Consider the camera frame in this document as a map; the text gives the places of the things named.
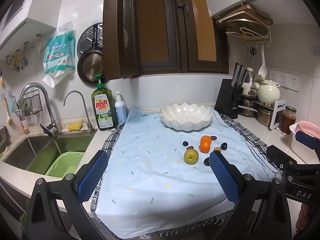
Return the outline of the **person's right hand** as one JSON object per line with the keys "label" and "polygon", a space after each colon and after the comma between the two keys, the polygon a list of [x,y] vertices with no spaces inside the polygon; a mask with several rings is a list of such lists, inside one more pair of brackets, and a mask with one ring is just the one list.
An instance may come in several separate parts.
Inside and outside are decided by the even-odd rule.
{"label": "person's right hand", "polygon": [[310,221],[310,215],[313,213],[314,208],[307,204],[302,203],[296,221],[296,233],[305,229]]}

